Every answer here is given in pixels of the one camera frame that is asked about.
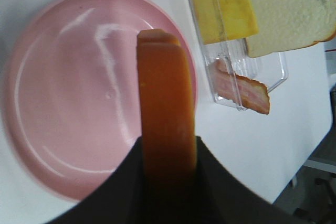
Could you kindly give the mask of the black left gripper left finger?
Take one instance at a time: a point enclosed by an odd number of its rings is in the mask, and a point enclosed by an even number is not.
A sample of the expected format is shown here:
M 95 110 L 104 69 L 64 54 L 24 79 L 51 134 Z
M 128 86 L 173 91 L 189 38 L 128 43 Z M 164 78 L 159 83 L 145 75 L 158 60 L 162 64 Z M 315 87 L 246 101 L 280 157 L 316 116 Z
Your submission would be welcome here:
M 106 181 L 49 223 L 144 223 L 142 139 Z

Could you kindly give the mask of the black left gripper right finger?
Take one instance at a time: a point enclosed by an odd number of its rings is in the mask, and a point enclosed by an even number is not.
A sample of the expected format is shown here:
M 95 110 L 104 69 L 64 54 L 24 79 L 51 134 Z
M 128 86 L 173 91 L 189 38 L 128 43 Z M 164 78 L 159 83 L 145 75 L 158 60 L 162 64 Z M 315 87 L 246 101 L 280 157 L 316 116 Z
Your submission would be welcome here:
M 296 223 L 238 181 L 198 136 L 195 223 Z

